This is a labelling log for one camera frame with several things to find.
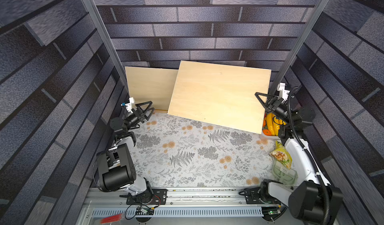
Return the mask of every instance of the orange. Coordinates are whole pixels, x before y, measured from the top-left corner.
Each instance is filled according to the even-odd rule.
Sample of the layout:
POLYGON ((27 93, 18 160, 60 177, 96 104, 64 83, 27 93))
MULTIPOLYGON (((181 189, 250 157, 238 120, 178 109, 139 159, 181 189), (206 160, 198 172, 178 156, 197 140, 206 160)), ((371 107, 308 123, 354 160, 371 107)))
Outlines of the orange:
POLYGON ((268 129, 263 129, 263 133, 264 133, 266 136, 272 136, 271 131, 269 131, 268 129))

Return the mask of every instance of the plywood board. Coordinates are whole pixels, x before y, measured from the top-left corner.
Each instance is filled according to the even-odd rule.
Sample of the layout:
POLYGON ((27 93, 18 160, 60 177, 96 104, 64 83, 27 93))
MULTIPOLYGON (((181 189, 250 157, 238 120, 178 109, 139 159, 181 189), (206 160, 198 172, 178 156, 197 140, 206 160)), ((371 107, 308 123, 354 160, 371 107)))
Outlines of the plywood board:
POLYGON ((153 102, 153 107, 168 110, 175 86, 176 69, 125 67, 129 95, 135 103, 153 102))
POLYGON ((181 61, 168 114, 260 134, 271 70, 181 61))

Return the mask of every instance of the plastic tray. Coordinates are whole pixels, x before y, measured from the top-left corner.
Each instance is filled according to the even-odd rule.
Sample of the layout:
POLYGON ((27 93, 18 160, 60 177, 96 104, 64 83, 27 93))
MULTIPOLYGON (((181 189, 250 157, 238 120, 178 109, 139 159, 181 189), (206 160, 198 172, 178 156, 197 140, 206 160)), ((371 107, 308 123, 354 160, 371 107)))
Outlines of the plastic tray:
POLYGON ((260 134, 260 139, 280 140, 279 136, 267 136, 263 132, 260 134))
POLYGON ((294 169, 287 169, 284 164, 275 159, 272 168, 273 176, 287 186, 294 186, 297 180, 297 172, 294 169))

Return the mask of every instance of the black wire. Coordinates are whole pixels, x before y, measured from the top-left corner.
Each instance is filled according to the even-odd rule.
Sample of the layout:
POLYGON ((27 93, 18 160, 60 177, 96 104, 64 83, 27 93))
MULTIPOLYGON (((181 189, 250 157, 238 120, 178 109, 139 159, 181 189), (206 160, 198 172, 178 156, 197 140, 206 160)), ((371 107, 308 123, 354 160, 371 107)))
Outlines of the black wire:
POLYGON ((133 215, 132 218, 127 218, 127 211, 128 211, 128 209, 129 209, 133 204, 135 204, 135 203, 139 203, 139 202, 134 202, 134 203, 132 203, 132 204, 129 205, 129 206, 127 207, 127 209, 125 210, 125 213, 124 213, 124 217, 125 217, 125 219, 127 219, 127 220, 131 220, 132 218, 134 218, 134 217, 140 212, 141 207, 143 206, 143 203, 142 203, 141 198, 140 198, 140 208, 135 212, 135 215, 133 215))
POLYGON ((98 160, 98 158, 100 157, 100 155, 102 155, 102 153, 103 153, 103 152, 99 153, 99 155, 96 157, 96 160, 93 162, 93 166, 92 166, 92 177, 93 177, 93 182, 95 183, 96 187, 97 187, 100 191, 102 191, 102 192, 112 192, 112 191, 110 191, 110 190, 104 191, 103 189, 101 189, 101 188, 97 185, 97 183, 96 183, 96 181, 95 181, 94 168, 95 168, 96 161, 98 160))
POLYGON ((279 215, 276 216, 276 218, 274 218, 273 220, 271 219, 271 220, 269 220, 269 221, 267 221, 267 222, 274 222, 276 219, 278 219, 279 217, 281 217, 281 216, 285 213, 286 210, 287 210, 287 207, 285 206, 285 207, 283 208, 283 210, 281 211, 281 213, 280 213, 279 215))
MULTIPOLYGON (((301 142, 299 136, 297 135, 296 129, 295 129, 295 124, 293 122, 292 118, 292 111, 291 111, 291 97, 293 96, 293 93, 298 90, 299 87, 294 87, 288 94, 288 107, 287 107, 287 112, 288 112, 288 118, 290 122, 290 127, 293 135, 295 136, 297 142, 300 144, 300 146, 304 149, 305 153, 307 154, 309 160, 311 161, 313 170, 315 173, 319 173, 319 170, 317 169, 316 162, 314 161, 314 158, 312 157, 311 153, 308 151, 308 149, 304 146, 304 144, 301 142)), ((319 179, 320 187, 323 191, 323 199, 324 199, 324 212, 323 212, 323 220, 321 221, 322 225, 327 225, 328 220, 329 220, 329 194, 327 191, 327 188, 324 184, 323 178, 321 177, 320 174, 316 175, 316 177, 319 179)))
POLYGON ((276 122, 275 122, 275 118, 277 118, 277 120, 280 120, 280 117, 275 116, 275 117, 272 118, 272 121, 273 121, 274 123, 276 123, 276 122))

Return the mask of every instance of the wall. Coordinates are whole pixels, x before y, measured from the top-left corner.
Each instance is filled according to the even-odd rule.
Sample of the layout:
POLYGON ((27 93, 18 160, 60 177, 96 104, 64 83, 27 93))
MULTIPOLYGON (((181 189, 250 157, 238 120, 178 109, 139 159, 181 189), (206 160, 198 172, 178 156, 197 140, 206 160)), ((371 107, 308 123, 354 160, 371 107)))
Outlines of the wall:
POLYGON ((94 0, 124 66, 180 60, 271 69, 318 0, 94 0))
POLYGON ((0 0, 0 25, 0 224, 72 225, 127 91, 81 0, 0 0))
POLYGON ((383 0, 330 0, 285 76, 316 112, 305 133, 344 194, 341 224, 384 224, 383 12, 383 0))

